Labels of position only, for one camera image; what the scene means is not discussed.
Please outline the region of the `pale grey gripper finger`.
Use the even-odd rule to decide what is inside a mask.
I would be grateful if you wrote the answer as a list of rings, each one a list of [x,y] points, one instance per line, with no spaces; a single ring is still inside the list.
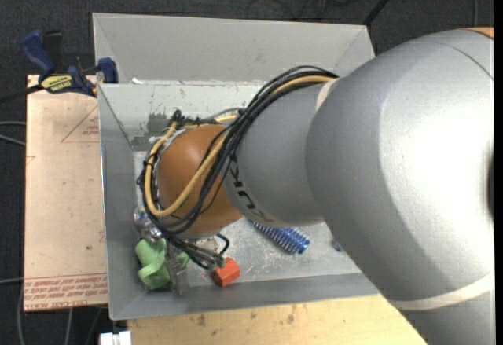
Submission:
[[[188,270],[190,257],[174,245],[167,246],[167,269],[170,274],[172,290],[179,295],[189,290]]]

